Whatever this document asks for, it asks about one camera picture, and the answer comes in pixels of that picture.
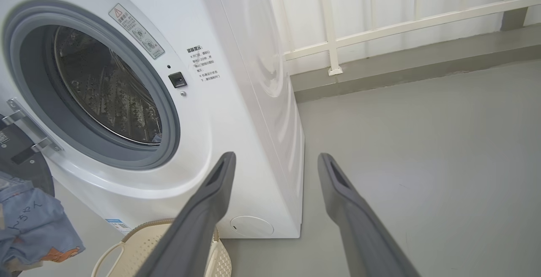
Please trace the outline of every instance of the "laundry basket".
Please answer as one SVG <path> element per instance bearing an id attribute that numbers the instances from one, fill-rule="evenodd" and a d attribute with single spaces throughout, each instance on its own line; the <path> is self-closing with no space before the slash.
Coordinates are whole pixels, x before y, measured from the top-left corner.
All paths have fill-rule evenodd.
<path id="1" fill-rule="evenodd" d="M 100 266 L 107 256 L 121 248 L 120 255 L 109 271 L 107 277 L 133 277 L 158 241 L 164 236 L 173 219 L 161 219 L 139 225 L 130 231 L 118 244 L 109 248 L 98 260 L 91 277 L 96 277 Z M 214 231 L 210 244 L 205 277 L 230 277 L 231 260 L 226 248 L 220 241 L 218 230 Z"/>

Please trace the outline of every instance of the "horizontal rail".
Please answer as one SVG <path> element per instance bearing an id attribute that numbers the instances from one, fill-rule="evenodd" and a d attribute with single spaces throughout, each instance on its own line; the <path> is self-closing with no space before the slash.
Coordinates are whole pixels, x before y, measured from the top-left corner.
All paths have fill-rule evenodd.
<path id="1" fill-rule="evenodd" d="M 336 47 L 345 47 L 352 44 L 358 44 L 360 42 L 374 40 L 377 38 L 410 32 L 412 30 L 419 30 L 421 28 L 443 25 L 445 23 L 496 14 L 502 11 L 510 11 L 512 9 L 531 7 L 534 5 L 541 5 L 541 0 L 509 0 L 495 2 L 487 5 L 480 5 L 477 7 L 465 9 L 463 11 L 452 11 L 450 13 L 425 17 L 417 21 L 402 22 L 396 25 L 378 28 L 376 30 L 369 30 L 351 36 L 338 38 L 336 40 Z M 313 46 L 308 46 L 286 52 L 284 54 L 284 57 L 286 60 L 291 60 L 320 52 L 325 52 L 326 50 L 329 50 L 329 45 L 327 42 L 323 42 L 320 44 L 314 44 Z"/>

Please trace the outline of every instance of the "metal railing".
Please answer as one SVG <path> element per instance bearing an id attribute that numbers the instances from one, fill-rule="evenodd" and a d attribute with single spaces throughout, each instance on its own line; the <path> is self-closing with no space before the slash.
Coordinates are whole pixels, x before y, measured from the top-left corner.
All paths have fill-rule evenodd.
<path id="1" fill-rule="evenodd" d="M 414 0 L 413 6 L 413 21 L 401 22 L 395 25 L 378 28 L 376 25 L 376 3 L 375 0 L 370 1 L 371 5 L 371 30 L 365 32 L 353 34 L 350 36 L 336 38 L 333 22 L 333 10 L 331 0 L 321 0 L 323 8 L 323 17 L 325 19 L 325 32 L 327 41 L 314 44 L 307 47 L 302 47 L 294 50 L 290 50 L 284 53 L 286 60 L 296 59 L 320 52 L 329 51 L 331 60 L 331 67 L 329 69 L 329 75 L 336 75 L 342 73 L 342 68 L 338 63 L 338 48 L 349 46 L 352 44 L 358 44 L 377 38 L 391 36 L 395 34 L 405 33 L 412 30 L 419 30 L 421 28 L 443 25 L 454 21 L 460 21 L 464 19 L 471 19 L 475 17 L 481 17 L 485 15 L 500 13 L 503 11 L 511 11 L 513 9 L 531 7 L 534 5 L 541 5 L 541 0 L 502 0 L 495 3 L 489 3 L 485 5 L 479 5 L 476 7 L 466 8 L 465 0 L 460 0 L 459 9 L 457 11 L 451 11 L 439 15 L 421 17 L 419 15 L 420 1 Z M 282 17 L 287 21 L 287 15 L 284 7 L 284 0 L 279 0 L 278 11 Z M 291 31 L 286 23 L 286 39 L 291 43 Z"/>

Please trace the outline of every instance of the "white front-loading washing machine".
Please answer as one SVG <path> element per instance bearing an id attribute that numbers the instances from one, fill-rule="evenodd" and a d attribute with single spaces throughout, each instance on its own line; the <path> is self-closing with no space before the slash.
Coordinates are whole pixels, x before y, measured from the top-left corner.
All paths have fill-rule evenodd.
<path id="1" fill-rule="evenodd" d="M 304 135 L 269 0 L 0 1 L 0 113 L 103 219 L 175 217 L 233 151 L 220 235 L 300 236 Z"/>

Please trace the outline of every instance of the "clothes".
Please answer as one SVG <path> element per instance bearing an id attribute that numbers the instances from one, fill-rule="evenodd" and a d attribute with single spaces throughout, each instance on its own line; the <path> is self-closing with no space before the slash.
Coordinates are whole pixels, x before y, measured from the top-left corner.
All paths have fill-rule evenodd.
<path id="1" fill-rule="evenodd" d="M 84 250 L 59 200 L 31 181 L 0 172 L 0 277 L 15 258 L 30 266 L 42 260 L 62 262 Z"/>

